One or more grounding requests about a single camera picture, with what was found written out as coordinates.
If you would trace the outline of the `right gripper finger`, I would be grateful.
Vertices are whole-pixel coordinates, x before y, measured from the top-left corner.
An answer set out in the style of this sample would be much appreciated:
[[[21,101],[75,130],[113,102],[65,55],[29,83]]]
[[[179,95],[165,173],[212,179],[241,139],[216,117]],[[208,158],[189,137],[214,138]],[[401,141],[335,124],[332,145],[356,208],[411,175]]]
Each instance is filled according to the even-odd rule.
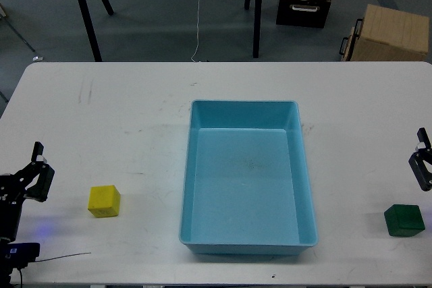
[[[431,142],[426,129],[423,127],[418,129],[417,137],[418,145],[408,163],[422,191],[428,192],[431,190],[431,172],[426,163],[431,165]]]

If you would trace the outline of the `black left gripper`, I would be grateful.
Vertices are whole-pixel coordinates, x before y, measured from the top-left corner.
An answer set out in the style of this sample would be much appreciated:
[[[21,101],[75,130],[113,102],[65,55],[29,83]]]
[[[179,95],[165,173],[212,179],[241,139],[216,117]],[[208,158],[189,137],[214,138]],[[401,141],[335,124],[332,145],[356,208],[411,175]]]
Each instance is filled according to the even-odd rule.
[[[54,169],[43,156],[44,146],[34,143],[30,162],[15,175],[1,175],[1,237],[16,237],[25,199],[45,202]]]

